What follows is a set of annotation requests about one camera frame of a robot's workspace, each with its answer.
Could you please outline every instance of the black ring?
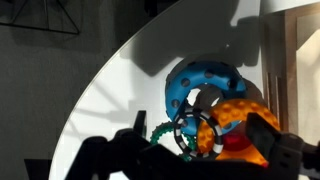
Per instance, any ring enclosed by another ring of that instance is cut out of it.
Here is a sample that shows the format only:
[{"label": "black ring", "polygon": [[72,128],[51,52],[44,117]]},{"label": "black ring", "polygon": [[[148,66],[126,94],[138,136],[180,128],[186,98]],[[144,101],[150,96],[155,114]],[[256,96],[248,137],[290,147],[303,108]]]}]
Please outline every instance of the black ring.
[{"label": "black ring", "polygon": [[[212,150],[208,153],[198,153],[189,148],[182,138],[181,128],[183,122],[188,117],[194,117],[195,119],[201,119],[208,123],[214,133],[214,145]],[[195,108],[187,108],[185,112],[179,114],[174,122],[173,126],[174,139],[184,154],[187,154],[191,159],[216,159],[223,149],[222,131],[218,121],[210,116],[207,112]]]}]

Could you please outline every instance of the plastic toy part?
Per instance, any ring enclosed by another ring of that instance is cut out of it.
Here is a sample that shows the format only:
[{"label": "plastic toy part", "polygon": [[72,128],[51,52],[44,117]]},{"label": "plastic toy part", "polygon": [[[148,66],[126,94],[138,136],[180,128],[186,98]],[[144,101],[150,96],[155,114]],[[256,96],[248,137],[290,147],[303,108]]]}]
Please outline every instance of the plastic toy part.
[{"label": "plastic toy part", "polygon": [[[268,108],[247,99],[233,99],[222,102],[215,105],[211,110],[211,116],[216,119],[220,126],[224,127],[228,123],[241,120],[243,121],[243,126],[247,120],[247,114],[250,112],[258,113],[261,117],[265,119],[271,126],[276,130],[280,131],[279,123],[276,117],[269,111]],[[215,139],[214,135],[208,129],[207,122],[201,122],[198,134],[197,134],[197,145],[199,153],[209,152],[213,147],[213,141]],[[217,160],[223,159],[244,159],[247,162],[255,163],[258,165],[265,166],[268,162],[263,158],[259,151],[250,143],[244,146],[244,149],[239,147],[233,147],[232,144],[237,146],[237,144],[248,143],[248,139],[244,138],[241,134],[231,134],[231,136],[225,136],[224,143],[229,144],[229,150],[226,148],[222,150],[221,154],[217,157]]]},{"label": "plastic toy part", "polygon": [[[191,63],[167,84],[166,110],[171,121],[190,106],[186,99],[190,91],[200,85],[218,87],[224,100],[246,96],[246,86],[237,69],[220,62]],[[188,117],[181,129],[186,134],[196,135],[197,126],[196,120]]]},{"label": "plastic toy part", "polygon": [[[158,144],[158,141],[160,139],[160,137],[168,132],[172,132],[173,131],[173,126],[174,123],[173,122],[165,122],[165,123],[161,123],[159,126],[156,127],[156,129],[152,132],[151,135],[151,140],[150,143],[151,144]],[[192,149],[192,150],[196,150],[196,141],[195,141],[195,137],[194,136],[190,136],[187,134],[183,135],[186,137],[187,141],[188,141],[188,146]]]},{"label": "plastic toy part", "polygon": [[[206,130],[214,132],[215,136],[214,136],[213,148],[210,151],[205,153],[198,153],[197,151],[192,150],[185,144],[181,136],[181,127],[187,117],[193,117],[195,119],[201,119],[207,122],[208,128]],[[174,122],[173,133],[174,133],[174,139],[178,144],[178,146],[180,147],[180,149],[183,151],[184,154],[189,155],[192,160],[203,159],[203,158],[214,160],[221,153],[223,149],[222,132],[218,124],[218,121],[215,120],[213,117],[211,117],[208,113],[200,109],[188,108],[184,113],[179,114]]]}]

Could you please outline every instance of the black robotic claw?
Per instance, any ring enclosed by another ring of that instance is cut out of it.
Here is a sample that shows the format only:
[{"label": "black robotic claw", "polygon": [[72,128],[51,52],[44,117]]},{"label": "black robotic claw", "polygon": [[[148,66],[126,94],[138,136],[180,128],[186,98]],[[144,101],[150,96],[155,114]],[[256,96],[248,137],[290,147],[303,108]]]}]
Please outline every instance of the black robotic claw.
[{"label": "black robotic claw", "polygon": [[268,160],[267,168],[245,161],[185,162],[162,145],[145,140],[146,112],[139,112],[134,128],[86,139],[70,168],[67,180],[109,179],[123,171],[129,179],[297,179],[299,174],[320,179],[319,148],[290,133],[280,133],[258,114],[248,115],[246,134]]}]

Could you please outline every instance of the orange toy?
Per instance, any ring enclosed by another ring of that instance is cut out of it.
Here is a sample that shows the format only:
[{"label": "orange toy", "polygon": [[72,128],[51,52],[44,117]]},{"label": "orange toy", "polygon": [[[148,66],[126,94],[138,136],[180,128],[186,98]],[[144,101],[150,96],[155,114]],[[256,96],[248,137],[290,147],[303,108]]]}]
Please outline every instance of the orange toy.
[{"label": "orange toy", "polygon": [[[280,130],[277,118],[268,108],[248,99],[232,99],[219,103],[211,109],[210,114],[218,120],[221,127],[225,127],[230,122],[237,120],[242,121],[238,126],[243,126],[247,120],[247,114],[250,112],[258,113],[275,129]],[[268,164],[266,159],[264,159],[244,134],[232,135],[232,133],[227,133],[224,137],[225,147],[217,157],[217,160],[244,159],[247,162],[263,166]],[[205,121],[202,121],[197,134],[198,151],[201,153],[209,152],[213,147],[213,141],[214,135],[212,130]]]}]

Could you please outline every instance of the blue toy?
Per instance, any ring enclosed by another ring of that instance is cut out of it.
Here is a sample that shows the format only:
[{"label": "blue toy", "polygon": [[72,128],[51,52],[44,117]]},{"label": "blue toy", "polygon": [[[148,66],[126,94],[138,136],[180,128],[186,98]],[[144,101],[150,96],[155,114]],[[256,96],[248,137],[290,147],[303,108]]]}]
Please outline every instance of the blue toy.
[{"label": "blue toy", "polygon": [[[180,71],[166,88],[166,110],[171,121],[175,121],[179,113],[190,107],[187,102],[190,91],[203,84],[218,87],[223,100],[246,97],[245,83],[235,67],[215,61],[194,62]],[[231,127],[223,128],[222,133],[231,131],[238,124],[239,121],[231,123]],[[195,119],[189,117],[185,119],[181,130],[195,136],[197,127]]]}]

